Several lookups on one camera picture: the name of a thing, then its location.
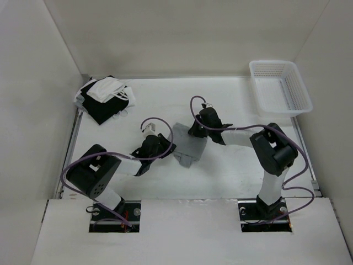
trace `cable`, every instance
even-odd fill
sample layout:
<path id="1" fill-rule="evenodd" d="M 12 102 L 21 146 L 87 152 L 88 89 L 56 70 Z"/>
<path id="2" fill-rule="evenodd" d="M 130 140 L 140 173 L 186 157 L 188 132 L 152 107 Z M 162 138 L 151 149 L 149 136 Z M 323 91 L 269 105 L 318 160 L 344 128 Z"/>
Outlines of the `cable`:
<path id="1" fill-rule="evenodd" d="M 76 166 L 77 164 L 85 161 L 85 160 L 88 160 L 90 158 L 93 158 L 93 157 L 97 157 L 97 156 L 104 156 L 104 155 L 113 155 L 113 156 L 117 156 L 117 157 L 122 157 L 122 158 L 126 158 L 126 159 L 131 159 L 131 160 L 138 160 L 138 161 L 151 161 L 151 160 L 156 160 L 164 155 L 166 155 L 169 150 L 172 148 L 173 146 L 173 141 L 174 141 L 174 134 L 173 134 L 173 130 L 172 130 L 172 127 L 170 127 L 170 125 L 163 119 L 161 118 L 158 118 L 158 117 L 150 117 L 150 118 L 147 118 L 146 120 L 144 120 L 142 123 L 141 123 L 141 126 L 140 126 L 140 129 L 143 128 L 143 125 L 145 122 L 147 122 L 148 120 L 160 120 L 161 122 L 165 123 L 165 125 L 168 127 L 169 131 L 170 131 L 170 145 L 168 146 L 167 150 L 158 155 L 158 156 L 155 156 L 155 157 L 148 157 L 148 158 L 138 158 L 138 157 L 130 157 L 130 156 L 126 156 L 126 155 L 123 155 L 121 153 L 117 153 L 117 152 L 100 152 L 100 153 L 94 153 L 92 155 L 89 155 L 89 156 L 84 156 L 84 157 L 81 157 L 80 159 L 72 162 L 70 165 L 68 165 L 66 168 L 63 169 L 63 171 L 61 172 L 60 174 L 60 181 L 62 183 L 62 185 L 78 194 L 81 194 L 83 196 L 85 196 L 85 194 L 83 194 L 80 190 L 78 189 L 75 189 L 73 187 L 71 187 L 70 185 L 68 185 L 66 183 L 66 172 Z M 115 216 L 117 216 L 125 225 L 129 226 L 129 227 L 132 227 L 131 223 L 128 222 L 124 217 L 122 217 L 120 214 L 114 212 L 113 210 L 109 209 L 108 207 L 106 207 L 105 205 L 103 205 L 102 203 L 98 202 L 97 200 L 93 199 L 95 202 L 97 202 L 97 204 L 99 206 L 101 206 L 102 208 L 104 208 L 105 210 L 109 211 L 110 213 L 114 214 Z"/>
<path id="2" fill-rule="evenodd" d="M 287 179 L 286 181 L 284 181 L 283 184 L 282 184 L 282 189 L 283 189 L 283 190 L 291 190 L 291 189 L 302 189 L 302 190 L 306 190 L 306 191 L 308 191 L 308 192 L 311 194 L 311 196 L 312 196 L 311 199 L 310 199 L 310 201 L 309 201 L 308 203 L 306 203 L 305 205 L 303 205 L 303 206 L 297 208 L 297 209 L 294 209 L 294 210 L 292 210 L 292 211 L 288 211 L 287 213 L 282 214 L 282 215 L 280 215 L 280 216 L 278 216 L 278 217 L 276 217 L 276 218 L 273 218 L 273 219 L 271 219 L 271 220 L 269 220 L 269 221 L 253 223 L 253 225 L 265 225 L 265 224 L 270 224 L 270 223 L 272 223 L 273 221 L 276 221 L 276 220 L 278 220 L 278 219 L 280 219 L 280 218 L 282 218 L 282 217 L 288 216 L 288 215 L 290 215 L 290 214 L 292 214 L 292 213 L 295 213 L 296 211 L 299 211 L 299 210 L 301 210 L 301 209 L 307 207 L 308 205 L 310 205 L 310 203 L 313 202 L 313 200 L 315 199 L 315 194 L 314 194 L 311 190 L 309 190 L 309 189 L 307 189 L 307 188 L 303 188 L 303 187 L 288 187 L 288 188 L 285 188 L 285 185 L 286 185 L 288 182 L 290 182 L 290 181 L 292 181 L 293 179 L 299 177 L 300 175 L 302 175 L 302 174 L 309 168 L 309 161 L 308 161 L 308 158 L 307 158 L 305 152 L 304 152 L 292 139 L 290 139 L 290 138 L 289 138 L 287 135 L 285 135 L 284 133 L 282 133 L 282 132 L 280 132 L 280 131 L 278 131 L 278 130 L 272 128 L 272 127 L 269 127 L 269 126 L 267 126 L 267 125 L 263 125 L 263 124 L 255 124 L 255 125 L 250 125 L 250 126 L 245 126 L 245 127 L 237 127 L 237 128 L 210 128 L 210 127 L 208 127 L 208 126 L 202 124 L 202 123 L 196 118 L 196 115 L 195 115 L 194 110 L 193 110 L 193 107 L 192 107 L 192 103 L 193 103 L 193 101 L 194 101 L 195 98 L 200 98 L 200 99 L 202 99 L 202 100 L 204 101 L 204 103 L 206 103 L 206 100 L 205 100 L 205 98 L 202 97 L 202 96 L 193 96 L 193 97 L 190 99 L 190 110 L 191 110 L 192 117 L 194 117 L 195 121 L 196 121 L 200 126 L 202 126 L 203 128 L 205 128 L 206 130 L 210 130 L 210 131 L 234 131 L 234 130 L 248 130 L 248 129 L 252 129 L 252 128 L 261 127 L 261 128 L 264 128 L 264 129 L 268 129 L 268 130 L 274 132 L 275 134 L 277 134 L 278 136 L 280 136 L 280 137 L 284 138 L 285 140 L 287 140 L 291 145 L 293 145 L 293 146 L 298 150 L 298 152 L 299 152 L 299 153 L 303 156 L 303 158 L 304 158 L 304 161 L 305 161 L 305 167 L 304 167 L 304 169 L 301 170 L 299 173 L 295 174 L 293 177 L 290 177 L 289 179 Z"/>

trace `white wall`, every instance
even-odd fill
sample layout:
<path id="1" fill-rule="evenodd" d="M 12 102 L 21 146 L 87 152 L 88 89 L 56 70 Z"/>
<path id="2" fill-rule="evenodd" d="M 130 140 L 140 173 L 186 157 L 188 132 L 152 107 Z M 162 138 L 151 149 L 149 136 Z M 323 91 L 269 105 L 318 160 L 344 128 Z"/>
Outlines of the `white wall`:
<path id="1" fill-rule="evenodd" d="M 328 0 L 45 0 L 79 69 L 96 76 L 248 75 L 294 60 Z"/>
<path id="2" fill-rule="evenodd" d="M 5 3 L 0 0 L 0 264 L 21 265 L 30 263 L 54 193 L 82 79 L 42 0 Z"/>
<path id="3" fill-rule="evenodd" d="M 314 104 L 299 122 L 325 196 L 353 250 L 353 1 L 330 0 L 295 60 Z"/>

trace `black cloth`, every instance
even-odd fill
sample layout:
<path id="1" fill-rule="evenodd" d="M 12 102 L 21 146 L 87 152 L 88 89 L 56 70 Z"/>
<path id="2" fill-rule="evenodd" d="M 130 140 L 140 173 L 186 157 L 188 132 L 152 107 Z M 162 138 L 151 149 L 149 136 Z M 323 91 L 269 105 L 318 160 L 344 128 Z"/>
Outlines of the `black cloth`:
<path id="1" fill-rule="evenodd" d="M 89 89 L 99 80 L 92 82 L 81 89 L 81 95 L 84 97 L 82 106 L 87 110 L 88 114 L 100 125 L 114 114 L 122 111 L 129 104 L 128 100 L 122 100 L 117 97 L 112 97 L 106 103 L 101 103 L 87 95 Z"/>

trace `white plastic basket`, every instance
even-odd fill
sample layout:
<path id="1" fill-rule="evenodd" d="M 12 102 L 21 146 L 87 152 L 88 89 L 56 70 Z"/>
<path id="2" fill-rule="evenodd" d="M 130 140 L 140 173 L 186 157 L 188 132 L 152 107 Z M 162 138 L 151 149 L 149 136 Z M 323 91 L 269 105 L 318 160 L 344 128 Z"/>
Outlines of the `white plastic basket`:
<path id="1" fill-rule="evenodd" d="M 260 116 L 288 118 L 313 109 L 295 63 L 252 61 L 249 66 Z"/>

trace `purple cable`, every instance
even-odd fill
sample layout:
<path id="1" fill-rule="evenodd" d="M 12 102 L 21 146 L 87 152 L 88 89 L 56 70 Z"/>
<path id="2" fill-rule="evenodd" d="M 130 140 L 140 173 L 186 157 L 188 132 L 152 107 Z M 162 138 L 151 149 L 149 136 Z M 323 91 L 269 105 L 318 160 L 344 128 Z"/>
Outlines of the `purple cable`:
<path id="1" fill-rule="evenodd" d="M 301 209 L 307 207 L 308 205 L 310 205 L 310 203 L 313 202 L 313 200 L 314 200 L 314 198 L 315 198 L 315 194 L 314 194 L 311 190 L 309 190 L 309 189 L 307 189 L 307 188 L 304 188 L 304 187 L 289 187 L 289 188 L 285 188 L 285 187 L 284 187 L 288 182 L 290 182 L 290 181 L 292 181 L 293 179 L 299 177 L 301 174 L 303 174 L 303 173 L 309 168 L 309 161 L 308 161 L 308 158 L 307 158 L 306 154 L 304 153 L 304 151 L 303 151 L 292 139 L 290 139 L 287 135 L 283 134 L 282 132 L 280 132 L 280 131 L 278 131 L 278 130 L 272 128 L 272 127 L 269 127 L 269 126 L 267 126 L 267 125 L 263 125 L 263 124 L 255 124 L 255 125 L 250 125 L 250 126 L 245 126 L 245 127 L 224 128 L 224 129 L 221 129 L 221 128 L 210 128 L 210 127 L 208 127 L 208 126 L 202 124 L 201 122 L 199 122 L 199 120 L 196 118 L 196 115 L 195 115 L 194 110 L 193 110 L 193 108 L 192 108 L 192 103 L 193 103 L 193 101 L 194 101 L 195 98 L 200 98 L 200 99 L 202 99 L 202 100 L 204 101 L 204 103 L 206 103 L 206 100 L 205 100 L 204 97 L 202 97 L 202 96 L 193 96 L 193 97 L 191 98 L 191 100 L 190 100 L 190 110 L 191 110 L 191 114 L 192 114 L 192 116 L 194 117 L 195 121 L 196 121 L 200 126 L 202 126 L 203 128 L 205 128 L 205 129 L 207 129 L 207 130 L 210 130 L 210 131 L 248 130 L 248 129 L 252 129 L 252 128 L 256 128 L 256 127 L 261 127 L 261 128 L 264 128 L 264 129 L 268 129 L 268 130 L 270 130 L 270 131 L 273 131 L 273 132 L 274 132 L 275 134 L 277 134 L 278 136 L 280 136 L 280 137 L 284 138 L 285 140 L 287 140 L 291 145 L 293 145 L 293 146 L 298 150 L 298 152 L 299 152 L 299 153 L 303 156 L 303 158 L 304 158 L 304 161 L 305 161 L 305 167 L 304 167 L 304 169 L 301 170 L 299 173 L 295 174 L 293 177 L 290 177 L 289 179 L 287 179 L 286 181 L 284 181 L 284 182 L 283 182 L 283 185 L 282 185 L 282 189 L 283 189 L 283 190 L 291 190 L 291 189 L 302 189 L 302 190 L 306 190 L 306 191 L 308 191 L 309 193 L 311 193 L 311 196 L 312 196 L 312 197 L 311 197 L 311 200 L 310 200 L 308 203 L 306 203 L 305 205 L 303 205 L 303 206 L 301 206 L 301 207 L 299 207 L 299 208 L 297 208 L 297 209 L 294 209 L 294 210 L 292 210 L 292 211 L 289 211 L 289 212 L 287 212 L 287 213 L 285 213 L 285 214 L 282 214 L 282 215 L 280 215 L 280 216 L 278 216 L 278 217 L 276 217 L 276 218 L 273 218 L 272 220 L 269 220 L 269 221 L 266 221 L 266 222 L 253 223 L 253 225 L 265 225 L 265 224 L 270 224 L 270 223 L 272 223 L 273 221 L 276 221 L 276 220 L 278 220 L 278 219 L 281 219 L 281 218 L 283 218 L 283 217 L 285 217 L 285 216 L 288 216 L 288 215 L 290 215 L 290 214 L 292 214 L 292 213 L 295 213 L 296 211 L 299 211 L 299 210 L 301 210 Z"/>
<path id="2" fill-rule="evenodd" d="M 75 189 L 75 188 L 72 188 L 70 185 L 68 185 L 68 184 L 66 183 L 66 177 L 65 177 L 66 174 L 65 174 L 65 173 L 66 173 L 70 168 L 76 166 L 77 164 L 79 164 L 79 163 L 81 163 L 81 162 L 83 162 L 83 161 L 85 161 L 85 160 L 88 160 L 88 159 L 90 159 L 90 158 L 93 158 L 93 157 L 104 156 L 104 155 L 113 155 L 113 156 L 117 156 L 117 157 L 122 157 L 122 158 L 126 158 L 126 159 L 131 159 L 131 160 L 150 161 L 150 160 L 156 160 L 156 159 L 158 159 L 158 158 L 160 158 L 160 157 L 166 155 L 166 154 L 169 152 L 169 150 L 172 148 L 172 146 L 173 146 L 174 134 L 173 134 L 172 127 L 170 127 L 170 125 L 169 125 L 165 120 L 163 120 L 163 119 L 161 119 L 161 118 L 158 118 L 158 117 L 150 117 L 150 118 L 144 120 L 144 121 L 141 123 L 140 129 L 143 128 L 144 123 L 145 123 L 146 121 L 148 121 L 148 120 L 160 120 L 161 122 L 165 123 L 165 125 L 166 125 L 166 126 L 168 127 L 168 129 L 170 130 L 170 145 L 169 145 L 169 147 L 167 148 L 167 150 L 166 150 L 164 153 L 162 153 L 162 154 L 160 154 L 160 155 L 158 155 L 158 156 L 156 156 L 156 157 L 149 157 L 149 158 L 130 157 L 130 156 L 123 155 L 123 154 L 121 154 L 121 153 L 116 153 L 116 152 L 100 152 L 100 153 L 94 153 L 94 154 L 89 155 L 89 156 L 84 156 L 84 157 L 81 157 L 80 159 L 78 159 L 78 160 L 72 162 L 70 165 L 68 165 L 66 168 L 63 169 L 63 171 L 62 171 L 61 174 L 60 174 L 60 181 L 61 181 L 62 185 L 63 185 L 64 187 L 66 187 L 66 188 L 68 188 L 68 189 L 70 189 L 70 190 L 72 190 L 72 191 L 78 193 L 78 194 L 81 194 L 81 195 L 84 195 L 84 196 L 85 196 L 85 194 L 83 194 L 80 190 Z M 102 208 L 104 208 L 105 210 L 111 212 L 111 213 L 114 214 L 116 217 L 118 217 L 119 219 L 121 219 L 121 221 L 122 221 L 125 225 L 127 225 L 127 226 L 129 226 L 129 227 L 132 227 L 131 223 L 128 222 L 128 221 L 127 221 L 124 217 L 122 217 L 120 214 L 114 212 L 113 210 L 110 210 L 108 207 L 106 207 L 106 206 L 103 205 L 102 203 L 100 203 L 100 202 L 98 202 L 98 201 L 96 201 L 96 200 L 94 200 L 94 201 L 97 202 L 97 204 L 100 205 Z"/>

